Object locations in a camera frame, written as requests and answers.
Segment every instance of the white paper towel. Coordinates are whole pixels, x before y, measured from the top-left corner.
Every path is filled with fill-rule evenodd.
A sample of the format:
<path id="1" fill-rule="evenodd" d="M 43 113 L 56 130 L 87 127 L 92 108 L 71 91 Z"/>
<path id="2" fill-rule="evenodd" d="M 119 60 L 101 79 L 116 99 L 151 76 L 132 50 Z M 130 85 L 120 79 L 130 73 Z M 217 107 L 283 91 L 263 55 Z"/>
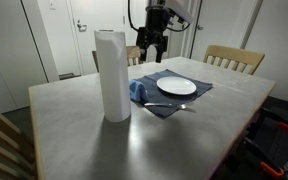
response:
<path id="1" fill-rule="evenodd" d="M 125 33 L 95 31 L 94 35 L 105 117 L 123 121 L 131 114 Z"/>

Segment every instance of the gray table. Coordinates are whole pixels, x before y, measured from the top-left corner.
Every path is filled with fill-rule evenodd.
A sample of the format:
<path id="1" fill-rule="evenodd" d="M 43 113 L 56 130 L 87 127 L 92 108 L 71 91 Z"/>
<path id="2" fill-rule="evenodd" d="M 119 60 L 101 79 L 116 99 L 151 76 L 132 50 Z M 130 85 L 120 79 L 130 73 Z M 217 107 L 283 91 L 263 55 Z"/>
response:
<path id="1" fill-rule="evenodd" d="M 129 120 L 110 123 L 98 74 L 31 87 L 40 178 L 208 179 L 275 82 L 181 57 L 129 67 L 129 78 L 165 69 L 214 88 L 166 119 L 131 103 Z"/>

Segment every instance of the white plate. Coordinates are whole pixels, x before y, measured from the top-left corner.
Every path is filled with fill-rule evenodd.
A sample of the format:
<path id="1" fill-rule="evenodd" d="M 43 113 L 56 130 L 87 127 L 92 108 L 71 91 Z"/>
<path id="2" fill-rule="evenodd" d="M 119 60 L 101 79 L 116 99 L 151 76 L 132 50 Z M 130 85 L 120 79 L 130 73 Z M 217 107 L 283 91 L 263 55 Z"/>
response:
<path id="1" fill-rule="evenodd" d="M 163 91 L 177 95 L 192 94 L 196 91 L 196 86 L 192 81 L 180 77 L 164 77 L 156 82 Z"/>

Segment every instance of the wooden chair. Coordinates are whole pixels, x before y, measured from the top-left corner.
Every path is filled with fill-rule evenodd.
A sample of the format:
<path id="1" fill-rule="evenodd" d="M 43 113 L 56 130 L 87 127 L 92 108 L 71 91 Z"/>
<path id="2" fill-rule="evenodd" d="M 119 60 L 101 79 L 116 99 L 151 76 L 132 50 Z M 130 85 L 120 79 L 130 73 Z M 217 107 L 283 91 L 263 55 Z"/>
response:
<path id="1" fill-rule="evenodd" d="M 0 178 L 37 179 L 34 144 L 0 114 Z"/>
<path id="2" fill-rule="evenodd" d="M 127 53 L 127 65 L 137 65 L 137 64 L 143 64 L 143 61 L 140 61 L 140 48 L 137 46 L 126 46 L 126 53 Z M 99 67 L 98 67 L 98 61 L 97 61 L 97 55 L 96 51 L 92 51 L 93 59 L 95 62 L 95 66 L 97 69 L 97 72 L 99 72 Z"/>
<path id="3" fill-rule="evenodd" d="M 210 58 L 210 64 L 212 65 L 224 66 L 226 69 L 232 65 L 232 70 L 239 72 L 243 72 L 247 66 L 250 66 L 248 74 L 253 75 L 265 54 L 244 49 L 209 45 L 205 53 L 204 63 L 207 63 L 209 56 L 212 57 Z"/>

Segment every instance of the cable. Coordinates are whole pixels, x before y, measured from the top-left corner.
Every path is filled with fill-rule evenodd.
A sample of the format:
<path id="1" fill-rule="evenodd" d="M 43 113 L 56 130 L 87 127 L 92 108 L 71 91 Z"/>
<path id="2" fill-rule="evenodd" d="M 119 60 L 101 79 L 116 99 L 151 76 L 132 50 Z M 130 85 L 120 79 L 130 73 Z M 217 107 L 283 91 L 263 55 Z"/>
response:
<path id="1" fill-rule="evenodd" d="M 181 30 L 177 30 L 177 29 L 172 29 L 172 28 L 169 28 L 169 27 L 166 27 L 168 30 L 171 30 L 171 31 L 174 31 L 174 32 L 182 32 L 182 31 L 185 31 L 188 27 L 190 27 L 191 24 L 188 24 L 184 29 L 181 29 Z"/>
<path id="2" fill-rule="evenodd" d="M 130 26 L 132 29 L 134 29 L 136 32 L 138 32 L 138 29 L 136 29 L 134 26 L 133 26 L 133 23 L 132 23 L 132 19 L 131 19 L 131 8 L 130 8 L 130 0 L 128 0 L 128 10 L 127 10 L 127 13 L 128 13 L 128 21 L 130 22 Z"/>

